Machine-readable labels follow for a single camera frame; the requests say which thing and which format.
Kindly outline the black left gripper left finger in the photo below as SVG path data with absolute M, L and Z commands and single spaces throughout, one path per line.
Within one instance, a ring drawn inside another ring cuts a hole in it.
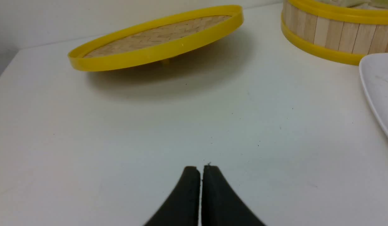
M 200 172 L 186 166 L 178 183 L 146 226 L 197 226 L 199 219 Z

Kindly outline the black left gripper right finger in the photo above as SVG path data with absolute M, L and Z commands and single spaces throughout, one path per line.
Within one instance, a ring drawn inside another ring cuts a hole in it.
M 203 226 L 265 225 L 235 193 L 219 167 L 212 165 L 204 166 L 201 218 Z

